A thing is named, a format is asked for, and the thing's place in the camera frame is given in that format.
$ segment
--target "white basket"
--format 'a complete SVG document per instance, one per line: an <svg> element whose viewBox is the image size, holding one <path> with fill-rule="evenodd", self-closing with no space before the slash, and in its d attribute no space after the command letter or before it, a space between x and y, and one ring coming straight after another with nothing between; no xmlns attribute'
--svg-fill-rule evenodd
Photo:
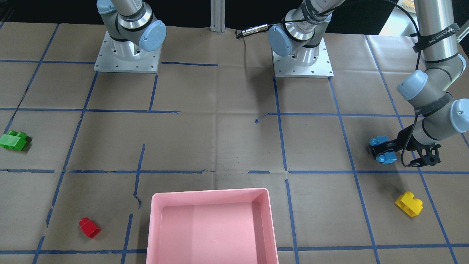
<svg viewBox="0 0 469 264"><path fill-rule="evenodd" d="M399 0L397 4L400 5L407 12L411 12L415 14L414 0Z"/></svg>

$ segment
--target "cable connector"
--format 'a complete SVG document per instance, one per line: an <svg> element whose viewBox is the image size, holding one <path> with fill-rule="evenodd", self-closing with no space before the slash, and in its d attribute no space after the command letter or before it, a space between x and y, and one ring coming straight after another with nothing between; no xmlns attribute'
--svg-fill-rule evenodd
<svg viewBox="0 0 469 264"><path fill-rule="evenodd" d="M255 26L255 27L252 27L252 28L242 30L241 33L239 33L236 36L236 38L237 39L239 39L241 37L244 38L244 37L252 35L252 34L256 34L256 33L259 33L259 32L266 31L268 29L269 29L269 24L263 24L263 25L260 25L260 26Z"/></svg>

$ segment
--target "metal base plate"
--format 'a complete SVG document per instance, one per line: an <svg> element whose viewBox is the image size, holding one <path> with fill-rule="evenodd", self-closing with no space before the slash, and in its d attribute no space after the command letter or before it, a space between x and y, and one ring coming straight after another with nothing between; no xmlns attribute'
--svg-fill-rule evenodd
<svg viewBox="0 0 469 264"><path fill-rule="evenodd" d="M324 39L319 44L319 56L316 63L309 67L295 65L295 59L291 56L280 57L273 51L272 57L276 77L329 78L334 76Z"/></svg>
<svg viewBox="0 0 469 264"><path fill-rule="evenodd" d="M96 64L94 65L95 71L157 73L161 47L152 52L142 50L141 52L146 52L147 54L138 60L123 61L113 53L112 41L109 33L106 32L98 58L96 59Z"/></svg>

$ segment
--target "pink bin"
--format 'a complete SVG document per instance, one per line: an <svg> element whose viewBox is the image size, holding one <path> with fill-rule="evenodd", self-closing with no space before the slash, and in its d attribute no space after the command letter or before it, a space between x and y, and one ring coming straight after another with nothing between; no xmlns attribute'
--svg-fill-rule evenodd
<svg viewBox="0 0 469 264"><path fill-rule="evenodd" d="M155 194L147 264L278 264L265 188Z"/></svg>

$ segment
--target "black background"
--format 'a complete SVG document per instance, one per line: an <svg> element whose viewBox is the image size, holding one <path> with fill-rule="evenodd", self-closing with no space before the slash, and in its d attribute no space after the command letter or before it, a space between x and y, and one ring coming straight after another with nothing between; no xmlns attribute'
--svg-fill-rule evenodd
<svg viewBox="0 0 469 264"><path fill-rule="evenodd" d="M147 0L155 16L168 26L209 27L210 0ZM302 0L226 0L226 27L244 29L281 20ZM13 21L35 23L102 24L95 0L12 0ZM469 0L453 0L458 25L469 19ZM378 35L393 6L370 0L339 9L327 28L328 33ZM461 45L469 54L469 37Z"/></svg>

